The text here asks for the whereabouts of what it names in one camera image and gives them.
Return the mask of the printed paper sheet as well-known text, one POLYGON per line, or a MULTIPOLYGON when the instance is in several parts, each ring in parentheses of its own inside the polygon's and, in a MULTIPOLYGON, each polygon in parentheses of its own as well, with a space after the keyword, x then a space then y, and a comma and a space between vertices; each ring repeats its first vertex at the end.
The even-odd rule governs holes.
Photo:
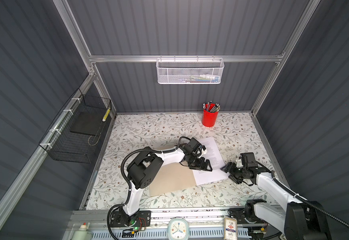
POLYGON ((225 173, 220 169, 225 166, 225 162, 219 152, 214 138, 209 137, 198 141, 206 147, 207 153, 203 155, 203 157, 210 161, 212 171, 193 170, 196 185, 210 184, 228 179, 228 173, 225 173))

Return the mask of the brown kraft paper folder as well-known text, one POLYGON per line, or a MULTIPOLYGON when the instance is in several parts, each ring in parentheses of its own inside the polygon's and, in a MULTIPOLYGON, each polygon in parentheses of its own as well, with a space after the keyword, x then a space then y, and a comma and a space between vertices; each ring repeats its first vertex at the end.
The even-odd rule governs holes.
POLYGON ((151 197, 170 194, 196 186, 193 171, 188 166, 180 164, 180 161, 185 156, 180 148, 170 153, 159 151, 158 156, 164 163, 149 185, 151 197))

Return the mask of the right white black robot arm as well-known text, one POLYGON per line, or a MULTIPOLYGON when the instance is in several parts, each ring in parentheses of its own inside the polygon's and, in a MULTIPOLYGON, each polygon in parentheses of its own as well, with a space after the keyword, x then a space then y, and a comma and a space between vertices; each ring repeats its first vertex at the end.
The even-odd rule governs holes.
POLYGON ((310 207, 306 199, 298 200, 297 193, 278 181, 274 172, 259 162, 244 164, 242 167, 229 162, 220 169, 236 184, 250 180, 280 205, 278 209, 265 200, 246 201, 242 215, 248 223, 265 221, 284 234, 288 240, 331 239, 325 214, 310 207))

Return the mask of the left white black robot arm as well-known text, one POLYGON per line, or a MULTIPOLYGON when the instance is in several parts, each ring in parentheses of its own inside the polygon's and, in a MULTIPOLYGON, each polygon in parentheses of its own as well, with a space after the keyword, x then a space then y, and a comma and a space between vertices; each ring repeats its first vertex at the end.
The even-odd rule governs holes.
POLYGON ((128 183, 128 196, 122 207, 122 212, 127 217, 136 215, 140 209, 144 188, 152 183, 161 167, 183 162, 191 170, 212 171, 209 160, 197 153, 189 152, 187 149, 158 151, 145 147, 128 154, 121 166, 122 176, 128 183))

